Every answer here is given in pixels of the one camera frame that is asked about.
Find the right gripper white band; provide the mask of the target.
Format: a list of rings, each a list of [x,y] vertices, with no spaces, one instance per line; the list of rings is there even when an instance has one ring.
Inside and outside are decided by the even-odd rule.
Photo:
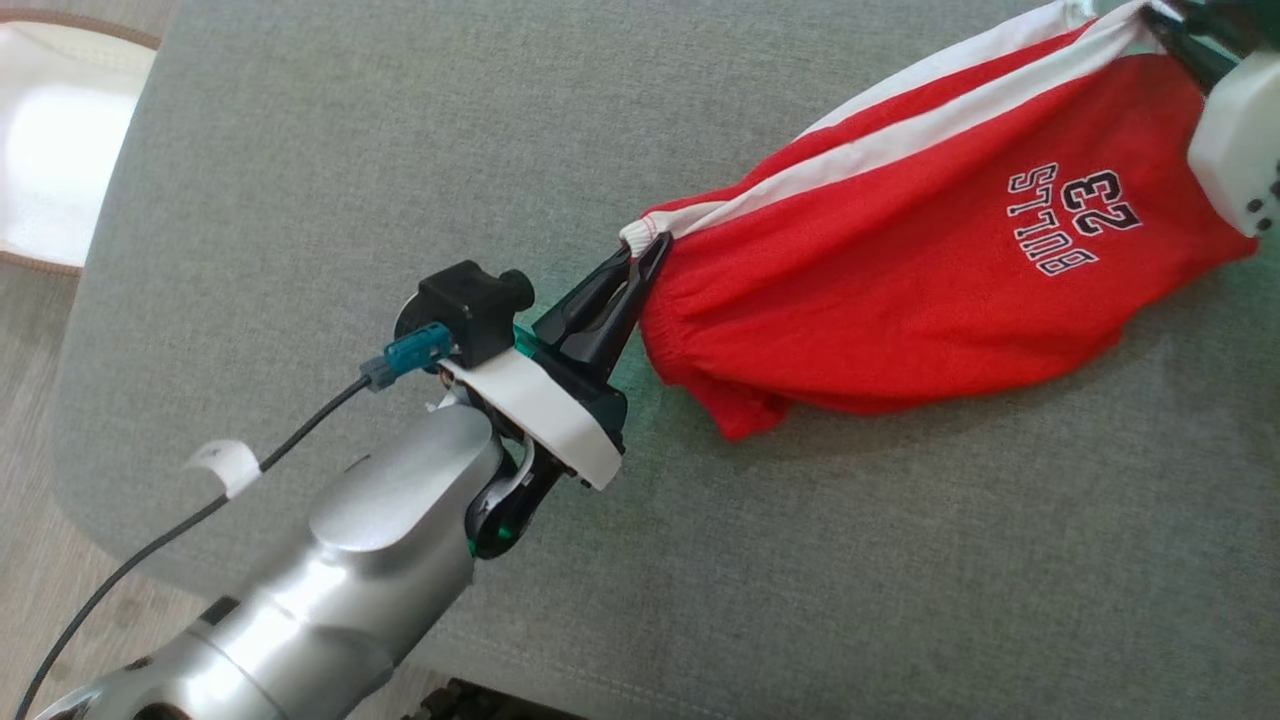
[[[1274,234],[1279,227],[1279,1],[1166,4],[1176,12],[1144,5],[1140,19],[1199,92],[1208,94],[1188,164],[1229,225],[1247,237]],[[1228,51],[1211,47],[1206,37]],[[1248,54],[1242,61],[1239,56]]]

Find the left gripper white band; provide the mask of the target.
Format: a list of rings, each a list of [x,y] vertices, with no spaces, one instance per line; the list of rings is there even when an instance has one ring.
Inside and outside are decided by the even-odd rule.
[[[467,509],[463,524],[476,559],[511,551],[559,479],[604,489],[620,474],[627,401],[604,380],[672,243],[663,232],[636,258],[618,249],[532,324],[535,334],[516,328],[515,346],[489,361],[475,368],[440,363],[454,395],[484,413],[499,439],[524,447],[521,459],[500,462]],[[553,346],[568,348],[576,363]]]

